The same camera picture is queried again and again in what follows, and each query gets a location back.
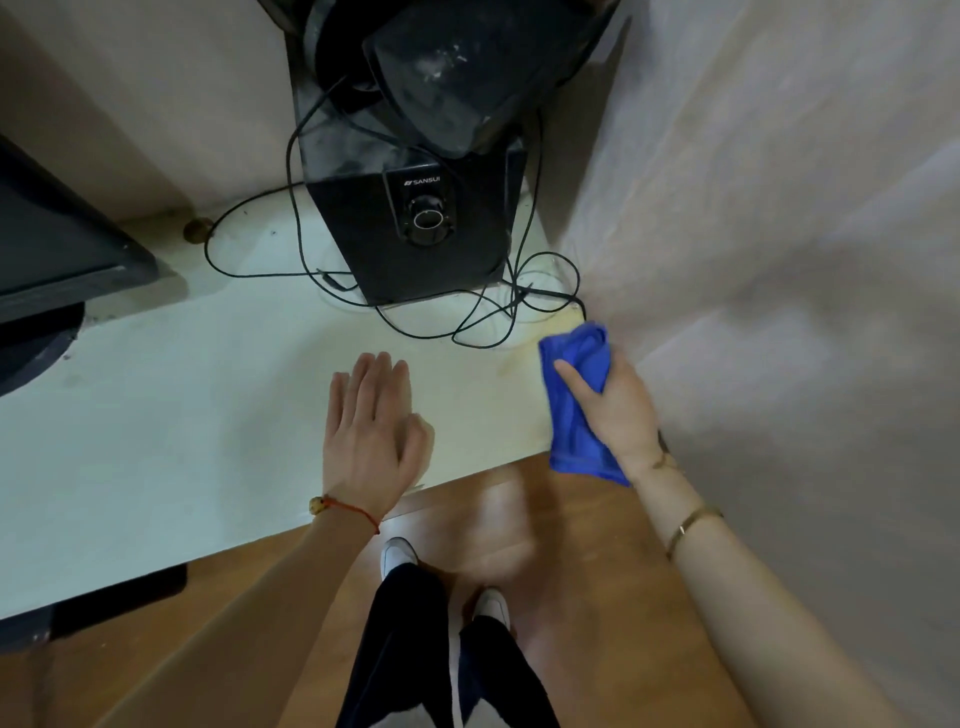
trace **black pants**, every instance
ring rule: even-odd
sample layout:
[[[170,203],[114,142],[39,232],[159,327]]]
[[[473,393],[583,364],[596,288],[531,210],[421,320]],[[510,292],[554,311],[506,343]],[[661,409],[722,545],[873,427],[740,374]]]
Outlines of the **black pants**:
[[[543,685],[496,619],[478,617],[460,633],[458,687],[465,725],[483,699],[511,728],[558,726]],[[403,564],[376,592],[337,728],[370,728],[419,705],[437,728],[452,728],[444,587]]]

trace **cleaning rag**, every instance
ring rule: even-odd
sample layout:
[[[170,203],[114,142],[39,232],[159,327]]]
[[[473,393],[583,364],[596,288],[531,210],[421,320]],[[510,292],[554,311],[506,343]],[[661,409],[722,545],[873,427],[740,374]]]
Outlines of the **cleaning rag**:
[[[597,475],[630,485],[613,454],[590,431],[584,411],[553,368],[557,359],[568,361],[594,392],[602,392],[611,362],[607,329],[587,322],[570,333],[540,339],[540,366],[553,420],[550,467],[558,473]]]

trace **black cable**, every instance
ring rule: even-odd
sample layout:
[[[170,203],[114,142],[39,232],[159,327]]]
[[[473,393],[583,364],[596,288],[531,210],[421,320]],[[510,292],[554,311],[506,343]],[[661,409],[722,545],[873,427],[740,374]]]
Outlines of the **black cable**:
[[[345,299],[343,296],[338,296],[325,285],[320,283],[315,277],[313,272],[310,270],[310,266],[306,264],[306,255],[303,252],[303,228],[300,223],[300,209],[297,207],[297,196],[294,194],[294,175],[292,170],[292,162],[290,161],[291,155],[293,155],[294,144],[297,139],[300,137],[300,134],[303,132],[303,128],[306,127],[307,122],[313,118],[313,115],[317,113],[321,106],[324,105],[330,94],[336,89],[337,86],[342,84],[347,80],[346,76],[341,76],[340,80],[337,81],[334,85],[328,88],[326,91],[321,90],[320,96],[317,98],[317,101],[314,102],[314,105],[310,107],[310,110],[303,116],[300,120],[300,123],[294,129],[294,132],[290,134],[290,139],[287,141],[287,151],[283,157],[284,165],[286,167],[287,173],[287,192],[290,194],[290,205],[294,209],[294,221],[297,223],[297,250],[300,253],[300,264],[303,266],[303,272],[307,275],[308,278],[316,285],[320,290],[324,291],[326,295],[336,299],[341,303],[346,303],[347,305],[352,305],[357,308],[376,308],[374,303],[359,303],[357,301],[351,301],[350,299]]]
[[[346,119],[346,116],[342,112],[338,110],[338,113],[340,113],[342,118]],[[423,149],[421,147],[409,147],[407,145],[402,144],[402,142],[400,142],[398,139],[393,139],[380,132],[375,132],[372,129],[367,129],[366,127],[362,127],[359,124],[353,123],[352,120],[350,119],[347,119],[347,121],[348,121],[348,124],[358,132],[368,133],[373,138],[380,139],[381,141],[387,141],[389,143],[395,144],[396,146],[400,146],[400,147],[415,149],[419,152],[423,152],[424,154],[429,155],[430,157],[436,158],[429,150]],[[578,306],[580,306],[581,312],[583,313],[583,316],[584,316],[584,320],[587,319],[587,307],[584,305],[583,301],[578,296],[580,292],[580,280],[581,280],[580,270],[577,268],[574,262],[570,260],[570,258],[568,258],[566,255],[563,255],[561,253],[556,253],[555,251],[540,251],[528,257],[526,260],[522,262],[522,264],[520,263],[520,258],[523,255],[523,247],[524,245],[526,245],[527,236],[530,234],[530,229],[533,226],[534,215],[537,211],[537,200],[540,196],[540,179],[543,171],[543,117],[540,114],[539,110],[537,111],[537,125],[538,125],[538,132],[539,132],[540,138],[538,139],[539,148],[538,148],[538,160],[537,160],[537,174],[534,180],[533,199],[531,200],[531,205],[530,205],[530,215],[527,218],[526,227],[523,230],[523,235],[520,237],[520,243],[516,249],[516,263],[514,265],[511,265],[509,254],[506,260],[504,261],[507,268],[507,272],[510,274],[510,279],[504,279],[500,281],[501,283],[505,283],[511,287],[510,301],[503,305],[498,305],[496,302],[492,301],[489,297],[484,295],[487,291],[487,286],[484,286],[483,292],[480,294],[477,294],[475,291],[470,291],[470,293],[473,293],[478,298],[477,298],[477,302],[473,306],[473,309],[470,310],[470,313],[468,314],[467,318],[465,318],[460,323],[460,325],[455,329],[453,329],[452,331],[447,331],[445,333],[440,333],[440,334],[431,334],[428,336],[415,335],[407,331],[404,331],[403,329],[398,327],[396,324],[394,324],[392,321],[390,321],[390,319],[387,318],[387,316],[383,313],[380,307],[378,307],[376,309],[376,312],[379,314],[380,318],[387,324],[387,326],[392,328],[397,333],[400,333],[404,336],[409,336],[410,338],[414,338],[414,339],[431,340],[431,339],[444,339],[449,337],[449,339],[454,344],[459,344],[460,346],[468,347],[470,349],[493,349],[494,347],[500,346],[507,339],[510,338],[510,335],[513,333],[514,328],[516,326],[516,321],[519,316],[519,307],[521,304],[526,305],[528,308],[531,308],[532,310],[535,310],[535,311],[539,311],[541,313],[557,313],[558,311],[562,311],[571,303],[576,303]],[[440,163],[444,168],[448,169],[445,163],[440,161],[439,158],[436,158],[436,159],[438,163]],[[553,257],[557,257],[560,260],[563,260],[573,269],[574,273],[577,276],[577,282],[572,294],[564,293],[561,291],[551,291],[551,290],[542,289],[542,288],[534,288],[533,286],[520,285],[519,277],[522,274],[523,269],[530,263],[531,260],[537,257],[541,257],[543,255],[550,255]],[[556,308],[540,308],[538,306],[533,305],[532,303],[529,303],[526,300],[527,297],[531,294],[537,295],[537,296],[549,297],[549,298],[557,298],[557,299],[563,300],[564,302],[561,305],[557,306]],[[490,303],[493,303],[493,305],[495,305],[496,308],[493,311],[485,314],[481,318],[477,319],[476,321],[472,322],[471,324],[467,324],[467,321],[469,320],[469,318],[473,315],[477,307],[480,305],[481,299],[485,299]],[[463,333],[464,331],[470,328],[473,328],[479,324],[482,324],[484,321],[491,318],[491,316],[495,316],[498,313],[505,313],[510,318],[510,326],[507,329],[507,332],[502,337],[500,337],[500,339],[498,339],[496,342],[492,344],[486,344],[486,345],[477,345],[477,344],[468,344],[467,342],[457,340],[456,338],[457,334]]]
[[[583,314],[583,316],[584,316],[584,320],[587,319],[587,307],[584,305],[584,302],[579,298],[579,295],[578,295],[579,292],[580,292],[580,282],[581,282],[580,271],[579,271],[579,269],[577,268],[576,264],[574,264],[574,262],[573,262],[572,260],[570,260],[570,258],[568,258],[566,255],[563,255],[563,254],[561,254],[561,253],[557,253],[557,252],[555,252],[555,251],[540,251],[540,252],[538,252],[538,253],[534,253],[533,255],[530,255],[526,260],[523,260],[523,261],[521,262],[521,257],[522,257],[522,255],[523,255],[523,248],[524,248],[524,246],[526,245],[527,236],[529,235],[530,229],[531,229],[532,226],[533,226],[534,216],[535,216],[536,211],[537,211],[537,201],[538,201],[538,198],[539,198],[539,195],[540,195],[540,179],[541,179],[541,175],[542,175],[542,171],[543,171],[543,118],[542,118],[542,115],[540,114],[540,111],[539,111],[539,110],[537,111],[537,124],[538,124],[539,136],[540,136],[540,138],[539,138],[539,140],[538,140],[538,142],[539,142],[539,144],[538,144],[539,148],[538,148],[538,160],[537,160],[537,174],[536,174],[535,181],[534,181],[533,196],[532,196],[531,205],[530,205],[530,215],[529,215],[528,218],[527,218],[527,224],[526,224],[526,226],[524,227],[523,235],[520,237],[520,243],[519,243],[519,245],[517,246],[517,249],[516,249],[516,258],[515,258],[514,262],[512,263],[512,261],[510,260],[510,255],[509,255],[509,253],[507,254],[507,257],[506,257],[505,260],[504,260],[504,266],[505,266],[506,269],[507,269],[507,273],[509,274],[509,278],[508,278],[508,279],[505,278],[505,279],[502,279],[501,281],[499,281],[499,283],[501,283],[501,284],[510,286],[510,299],[509,299],[506,303],[503,303],[503,304],[498,303],[498,302],[494,301],[492,298],[490,298],[489,296],[487,296],[486,294],[487,294],[487,290],[488,290],[488,287],[489,287],[488,285],[485,285],[485,286],[483,287],[483,289],[482,289],[479,293],[476,292],[476,291],[470,291],[470,290],[464,290],[464,289],[456,290],[456,291],[451,291],[450,293],[469,293],[469,294],[471,294],[471,295],[473,295],[473,296],[476,296],[476,303],[473,305],[473,308],[469,311],[469,313],[467,314],[467,316],[464,317],[464,319],[460,322],[460,324],[459,324],[455,329],[453,329],[452,331],[446,331],[446,332],[444,332],[444,333],[438,333],[438,334],[420,335],[420,334],[413,334],[413,333],[409,333],[408,331],[404,331],[402,328],[400,328],[400,327],[397,326],[394,322],[392,322],[392,321],[387,317],[387,315],[384,313],[384,310],[383,310],[385,307],[389,307],[389,306],[381,306],[381,305],[377,305],[377,304],[374,304],[374,303],[359,303],[359,302],[356,302],[356,301],[351,301],[351,300],[349,300],[349,299],[345,299],[345,298],[342,298],[341,296],[338,296],[336,293],[334,293],[333,291],[329,290],[326,286],[324,286],[322,283],[320,283],[320,282],[315,278],[315,275],[316,275],[316,274],[319,274],[328,284],[330,284],[330,285],[333,286],[334,288],[337,288],[337,289],[340,290],[341,292],[348,292],[348,291],[351,291],[351,290],[353,290],[353,289],[355,289],[355,288],[357,287],[357,285],[354,284],[354,285],[351,286],[350,288],[346,288],[346,287],[342,286],[340,283],[338,283],[336,280],[334,280],[333,278],[331,278],[331,276],[333,276],[333,275],[351,275],[351,273],[350,273],[349,271],[321,271],[321,270],[319,270],[319,269],[318,269],[317,271],[311,271],[311,270],[309,269],[309,266],[307,265],[307,262],[306,262],[306,255],[305,255],[304,250],[303,250],[303,233],[302,233],[302,225],[301,225],[301,221],[300,221],[300,209],[298,208],[297,198],[296,198],[296,196],[295,196],[295,194],[294,194],[294,189],[295,189],[296,187],[300,186],[301,184],[303,184],[303,182],[293,182],[293,172],[292,172],[291,155],[292,155],[292,152],[293,152],[294,143],[297,141],[297,139],[298,139],[298,138],[300,137],[300,135],[302,134],[303,129],[306,127],[306,124],[310,121],[310,119],[313,117],[313,115],[320,109],[320,107],[324,104],[324,102],[329,98],[329,94],[330,94],[338,85],[340,85],[345,79],[346,79],[346,77],[341,78],[339,81],[337,81],[336,84],[334,84],[333,86],[331,86],[330,89],[328,89],[326,92],[321,92],[320,97],[317,99],[317,101],[314,103],[314,105],[310,108],[310,110],[303,116],[303,118],[301,119],[301,121],[299,122],[299,124],[297,125],[297,127],[294,129],[294,132],[290,135],[290,139],[287,141],[286,154],[284,155],[284,163],[285,163],[285,171],[286,171],[287,183],[286,183],[285,185],[281,186],[281,187],[276,187],[276,188],[274,188],[274,189],[269,189],[269,190],[266,190],[266,191],[264,191],[264,192],[260,192],[259,194],[253,195],[252,197],[248,198],[247,200],[244,200],[243,202],[240,202],[240,203],[234,205],[233,207],[231,207],[230,209],[228,209],[226,212],[224,212],[224,213],[213,223],[213,225],[212,225],[212,227],[210,228],[210,231],[209,231],[209,233],[208,233],[208,235],[207,235],[207,239],[206,239],[206,241],[204,242],[204,256],[206,257],[206,261],[207,261],[207,263],[209,263],[210,267],[212,267],[214,270],[218,271],[219,273],[222,273],[222,274],[225,275],[225,276],[229,276],[230,278],[237,278],[237,279],[243,279],[243,278],[250,278],[250,279],[255,279],[255,278],[293,278],[293,277],[307,276],[307,277],[310,278],[310,280],[311,280],[317,287],[319,287],[319,288],[320,288],[321,290],[323,290],[326,294],[328,294],[328,295],[331,296],[332,298],[336,299],[337,301],[340,301],[340,302],[342,302],[342,303],[347,303],[348,305],[356,306],[356,307],[359,307],[359,308],[373,308],[373,309],[376,311],[377,315],[383,320],[383,322],[384,322],[385,324],[387,324],[387,326],[389,326],[392,330],[396,331],[397,333],[399,333],[399,334],[401,334],[401,335],[403,335],[403,336],[407,336],[408,338],[412,338],[412,339],[418,339],[418,340],[421,340],[421,341],[429,341],[429,340],[435,340],[435,339],[445,339],[445,338],[449,338],[454,344],[458,344],[459,346],[468,347],[468,348],[470,348],[470,349],[480,349],[480,350],[483,350],[483,349],[493,349],[493,348],[495,348],[495,347],[500,346],[500,345],[503,344],[507,339],[509,339],[510,336],[511,336],[511,334],[512,334],[513,331],[514,331],[514,328],[516,327],[516,322],[517,322],[517,319],[518,319],[518,316],[519,316],[519,307],[520,307],[522,304],[525,305],[525,306],[527,306],[528,308],[530,308],[530,309],[532,309],[532,310],[539,311],[539,312],[541,312],[541,313],[557,313],[557,312],[559,312],[559,311],[562,311],[564,308],[566,308],[567,306],[571,305],[572,303],[576,303],[576,304],[580,307],[580,309],[581,309],[581,312],[582,312],[582,314]],[[341,119],[344,120],[344,121],[348,124],[348,126],[350,126],[352,129],[355,129],[357,132],[367,134],[367,135],[369,135],[369,136],[371,136],[371,137],[373,137],[373,138],[375,138],[375,139],[378,139],[378,140],[380,140],[380,141],[383,141],[383,142],[392,144],[392,145],[397,146],[398,148],[401,148],[401,149],[410,149],[410,150],[413,150],[413,151],[420,152],[420,153],[422,153],[422,154],[424,154],[424,155],[427,155],[428,157],[431,157],[431,158],[435,159],[435,160],[437,161],[437,163],[439,163],[439,164],[440,164],[446,171],[448,171],[455,179],[459,180],[461,183],[464,183],[464,181],[460,180],[459,175],[455,174],[454,171],[453,171],[452,169],[450,169],[450,167],[446,164],[446,162],[445,162],[442,158],[440,158],[440,157],[438,157],[437,155],[435,155],[432,151],[430,151],[430,150],[428,150],[428,149],[425,149],[425,148],[423,148],[423,147],[420,147],[420,146],[411,146],[411,145],[404,144],[404,143],[401,142],[399,139],[396,139],[396,138],[394,138],[394,137],[388,136],[388,135],[383,134],[383,133],[380,133],[380,132],[376,132],[376,131],[373,130],[373,129],[367,129],[366,127],[363,127],[363,126],[355,123],[355,122],[354,122],[352,119],[350,119],[346,114],[344,114],[342,111],[340,111],[340,109],[337,108],[335,105],[334,105],[334,109],[336,110],[336,112],[338,113],[338,115],[341,117]],[[294,210],[294,220],[296,221],[296,225],[297,225],[297,248],[298,248],[298,252],[300,253],[300,264],[301,264],[302,267],[303,267],[302,272],[296,272],[296,273],[261,273],[261,274],[243,274],[243,275],[239,275],[239,274],[232,274],[232,273],[230,273],[230,272],[228,272],[228,271],[223,270],[222,268],[219,268],[217,265],[215,265],[215,264],[213,263],[213,261],[210,259],[210,255],[209,255],[209,241],[210,241],[210,238],[213,236],[213,233],[214,233],[214,232],[216,231],[216,229],[220,226],[220,224],[224,221],[224,219],[226,219],[227,216],[230,215],[232,212],[234,212],[235,210],[239,209],[240,207],[246,205],[247,203],[253,202],[254,200],[258,200],[258,199],[260,199],[260,198],[262,198],[262,197],[266,197],[267,195],[271,195],[271,194],[274,194],[274,193],[276,193],[276,192],[280,192],[280,191],[283,191],[283,190],[286,190],[286,191],[289,193],[289,195],[290,195],[290,204],[291,204],[291,206],[292,206],[292,208],[293,208],[293,210]],[[528,265],[532,260],[534,260],[534,259],[536,259],[536,258],[538,258],[538,257],[541,257],[541,256],[545,256],[545,255],[549,255],[549,256],[556,257],[556,258],[562,260],[563,262],[565,262],[567,265],[569,265],[571,269],[573,269],[573,272],[576,274],[576,277],[577,277],[577,278],[576,278],[576,285],[575,285],[575,287],[574,287],[573,293],[565,293],[565,292],[562,292],[562,291],[553,291],[553,290],[549,290],[549,289],[537,288],[537,287],[534,287],[534,286],[524,286],[524,285],[521,285],[521,284],[520,284],[519,278],[520,278],[520,276],[523,274],[523,270],[527,267],[527,265]],[[556,307],[554,307],[554,308],[541,308],[541,307],[539,307],[539,306],[533,305],[532,303],[530,303],[530,302],[527,300],[528,297],[531,296],[531,295],[533,295],[533,296],[542,296],[542,297],[545,297],[545,298],[559,299],[559,300],[563,301],[563,303],[561,303],[559,306],[556,306]],[[470,318],[473,316],[473,314],[476,313],[477,308],[480,306],[480,303],[483,302],[483,301],[486,301],[486,302],[488,302],[488,303],[491,303],[491,304],[494,306],[494,309],[493,309],[492,311],[486,313],[485,315],[483,315],[482,317],[480,317],[480,318],[477,319],[476,321],[473,321],[473,322],[471,322],[471,323],[468,324],[468,321],[469,321]],[[457,335],[458,335],[458,334],[461,334],[461,333],[463,333],[464,331],[467,331],[467,330],[470,330],[471,328],[474,328],[474,327],[476,327],[476,326],[479,326],[479,325],[482,324],[483,322],[485,322],[485,321],[487,321],[488,319],[490,319],[492,316],[496,316],[497,314],[500,314],[500,313],[506,315],[506,316],[510,319],[510,326],[507,328],[507,332],[506,332],[503,336],[501,336],[496,342],[494,342],[494,343],[492,343],[492,344],[477,345],[477,344],[469,344],[469,343],[467,343],[467,342],[459,341],[459,340],[457,339]]]
[[[294,186],[294,187],[299,187],[299,186],[302,185],[302,184],[303,184],[303,182],[294,182],[293,186]],[[276,192],[282,192],[283,190],[289,189],[289,188],[290,188],[290,185],[284,184],[284,185],[282,185],[282,186],[280,186],[280,187],[274,187],[273,189],[267,189],[267,190],[264,190],[263,192],[258,192],[257,194],[253,195],[252,197],[248,197],[246,200],[243,200],[243,201],[237,203],[236,205],[234,205],[233,207],[231,207],[230,209],[228,209],[226,212],[224,212],[223,214],[221,214],[220,217],[218,217],[216,220],[213,221],[213,225],[210,226],[210,230],[207,231],[207,233],[206,233],[206,240],[204,240],[204,257],[206,258],[206,262],[209,264],[209,266],[210,266],[213,270],[215,270],[217,273],[220,273],[220,274],[222,274],[222,275],[224,275],[224,276],[227,276],[228,278],[232,278],[232,279],[296,278],[296,277],[298,277],[298,276],[306,276],[306,275],[307,275],[307,274],[304,273],[303,271],[297,271],[296,273],[231,273],[230,271],[225,271],[223,268],[221,268],[221,267],[218,266],[216,263],[214,263],[214,262],[213,262],[213,259],[210,257],[210,240],[213,238],[213,234],[217,231],[217,228],[220,227],[221,223],[223,223],[224,220],[226,220],[232,213],[236,212],[238,209],[240,209],[241,207],[247,205],[248,203],[251,203],[251,202],[254,202],[254,201],[256,201],[256,200],[259,200],[260,198],[266,197],[267,195],[273,195],[273,194],[276,193]],[[346,292],[348,292],[348,291],[352,291],[353,289],[355,289],[355,288],[357,287],[357,284],[354,283],[350,288],[347,288],[347,287],[345,287],[345,286],[342,286],[340,283],[338,283],[338,282],[337,282],[336,280],[334,280],[333,278],[329,278],[330,276],[352,276],[353,273],[351,273],[350,271],[321,271],[321,270],[318,270],[317,273],[321,274],[321,275],[324,277],[324,280],[327,280],[327,282],[331,283],[335,288],[339,288],[342,292],[345,292],[345,293],[346,293]]]

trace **shoe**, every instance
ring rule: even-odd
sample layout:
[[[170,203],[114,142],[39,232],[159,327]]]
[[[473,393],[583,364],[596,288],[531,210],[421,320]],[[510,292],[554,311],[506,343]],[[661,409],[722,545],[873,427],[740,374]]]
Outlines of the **shoe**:
[[[507,599],[499,589],[488,587],[480,594],[477,605],[473,607],[473,618],[493,617],[510,629],[510,611],[507,609]]]
[[[387,574],[400,564],[419,564],[417,552],[406,539],[394,536],[380,551],[380,580],[387,578]]]

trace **desk surface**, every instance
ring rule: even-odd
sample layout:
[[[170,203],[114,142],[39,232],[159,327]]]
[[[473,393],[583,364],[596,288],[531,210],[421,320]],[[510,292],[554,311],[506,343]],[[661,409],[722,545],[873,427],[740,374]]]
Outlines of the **desk surface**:
[[[309,197],[298,199],[309,261],[342,269]],[[528,214],[525,196],[520,231]],[[67,356],[0,398],[0,619],[308,522],[327,384],[360,352],[410,363],[415,409],[437,431],[420,487],[549,447],[536,342],[579,323],[575,307],[522,311],[491,351],[415,341],[304,278],[217,274],[182,240],[184,221],[127,226],[160,259],[161,280],[91,302]],[[211,255],[237,273],[295,271],[295,240],[289,199],[278,194],[231,216]],[[539,224],[527,245],[543,249]],[[541,261],[540,280],[529,282],[561,287]],[[435,333],[473,303],[445,297],[390,315]],[[495,341],[505,324],[492,317],[469,340]]]

